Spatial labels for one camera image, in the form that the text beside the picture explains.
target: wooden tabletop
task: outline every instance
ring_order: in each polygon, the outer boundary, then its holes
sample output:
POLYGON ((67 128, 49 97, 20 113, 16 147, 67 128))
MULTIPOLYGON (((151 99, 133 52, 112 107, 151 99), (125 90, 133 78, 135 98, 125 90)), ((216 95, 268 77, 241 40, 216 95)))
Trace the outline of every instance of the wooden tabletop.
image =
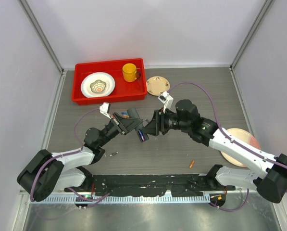
MULTIPOLYGON (((100 104, 78 106, 71 101, 73 71, 68 71, 60 98, 57 115, 53 125, 48 150, 63 152, 78 148, 73 130, 77 120, 100 104)), ((214 68, 166 68, 146 69, 146 79, 162 76, 171 86, 182 81, 194 81, 201 84, 212 96, 217 113, 224 128, 248 130, 234 83, 226 67, 214 68)), ((181 99, 190 99, 197 105, 199 113, 214 120, 212 106, 207 96, 193 85, 180 85, 170 92, 174 98, 171 110, 181 99)), ((144 100, 113 103, 110 112, 125 112, 136 107, 142 119, 151 119, 153 111, 163 104, 156 96, 147 95, 144 100)), ((101 113, 91 113, 77 127, 77 134, 83 140, 88 128, 102 129, 109 120, 101 113)), ((235 167, 227 162, 219 151, 195 143, 187 134, 171 130, 166 135, 149 136, 150 140, 140 143, 134 131, 126 136, 118 135, 103 148, 106 156, 96 164, 87 166, 92 174, 189 174, 207 173, 214 164, 235 167)))

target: robotic arm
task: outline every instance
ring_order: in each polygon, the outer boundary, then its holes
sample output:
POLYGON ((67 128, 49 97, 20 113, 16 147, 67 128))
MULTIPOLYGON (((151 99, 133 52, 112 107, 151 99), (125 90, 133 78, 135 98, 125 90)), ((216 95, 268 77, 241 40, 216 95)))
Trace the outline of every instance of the robotic arm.
POLYGON ((100 107, 100 112, 110 121, 103 130, 89 128, 86 131, 83 149, 71 151, 75 153, 72 155, 69 155, 70 152, 51 154, 47 150, 41 150, 19 174, 17 182, 30 193, 41 166, 50 158, 62 155, 51 161, 43 170, 35 187, 34 199, 42 201, 53 191, 67 187, 73 187, 76 191, 90 190, 92 175, 82 166, 98 162, 105 152, 102 146, 115 136, 126 135, 135 129, 140 141, 144 142, 149 139, 148 135, 158 136, 160 133, 164 135, 170 129, 174 129, 187 133, 195 142, 227 153, 249 168, 249 170, 243 170, 214 165, 207 174, 211 188, 233 185, 257 190, 263 198, 273 203, 281 201, 287 190, 287 170, 239 147, 232 140, 227 139, 220 129, 249 149, 287 166, 286 155, 281 154, 276 157, 233 137, 225 129, 219 128, 214 121, 201 117, 196 105, 190 100, 178 101, 175 105, 176 113, 174 113, 170 111, 173 98, 167 92, 158 98, 164 107, 154 111, 152 120, 145 127, 135 108, 127 110, 130 118, 123 118, 117 113, 109 114, 110 104, 104 103, 100 107))

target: red tray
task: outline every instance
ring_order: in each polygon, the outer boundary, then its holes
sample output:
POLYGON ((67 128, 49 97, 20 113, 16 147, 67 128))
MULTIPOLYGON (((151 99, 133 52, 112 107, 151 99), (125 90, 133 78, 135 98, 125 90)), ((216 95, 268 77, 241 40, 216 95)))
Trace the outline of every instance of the red tray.
POLYGON ((147 93, 143 59, 113 60, 75 66, 72 101, 78 105, 143 100, 147 93), (136 65, 138 72, 141 73, 141 77, 131 83, 126 82, 123 78, 122 67, 127 63, 136 65), (106 72, 114 78, 115 88, 109 96, 87 98, 81 93, 82 81, 95 72, 106 72))

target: gray floor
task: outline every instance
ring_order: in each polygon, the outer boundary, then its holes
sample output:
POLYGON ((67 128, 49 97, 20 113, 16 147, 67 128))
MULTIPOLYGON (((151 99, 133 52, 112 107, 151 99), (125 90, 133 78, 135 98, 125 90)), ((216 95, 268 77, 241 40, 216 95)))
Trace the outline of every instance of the gray floor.
MULTIPOLYGON (((245 194, 229 193, 225 206, 238 207, 244 199, 245 194)), ((281 230, 272 204, 256 193, 251 193, 247 205, 237 212, 224 212, 208 204, 98 205, 86 211, 71 211, 74 208, 75 205, 33 204, 24 231, 281 230)))
MULTIPOLYGON (((71 101, 73 71, 67 72, 57 115, 55 118, 48 150, 62 152, 79 147, 73 135, 76 121, 87 111, 99 107, 99 104, 78 106, 71 101)), ((195 81, 212 95, 222 126, 247 130, 245 118, 237 97, 229 68, 174 68, 147 69, 146 78, 163 76, 173 86, 181 81, 195 81)), ((192 85, 181 85, 172 90, 174 105, 178 100, 190 99, 197 105, 203 117, 214 119, 211 103, 205 94, 192 85)), ((111 112, 121 113, 130 107, 136 107, 142 119, 151 119, 153 111, 162 104, 155 96, 147 95, 145 100, 113 103, 111 112)), ((84 118, 77 127, 77 134, 83 139, 90 127, 103 128, 107 117, 93 113, 84 118)), ((140 143, 134 132, 127 136, 119 135, 104 146, 107 157, 88 166, 93 174, 184 174, 207 173, 214 164, 234 167, 227 162, 219 151, 195 143, 187 134, 169 131, 165 136, 150 137, 140 143), (109 157, 113 152, 118 155, 109 157), (195 160, 192 169, 189 164, 195 160)))

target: mug handle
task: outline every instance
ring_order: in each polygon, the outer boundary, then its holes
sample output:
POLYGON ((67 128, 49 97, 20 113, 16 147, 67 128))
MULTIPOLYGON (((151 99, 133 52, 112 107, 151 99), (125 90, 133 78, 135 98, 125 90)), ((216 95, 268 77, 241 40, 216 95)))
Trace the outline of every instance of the mug handle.
POLYGON ((137 78, 140 78, 140 77, 141 77, 141 73, 140 73, 140 72, 137 71, 136 74, 138 74, 138 77, 137 77, 137 78))

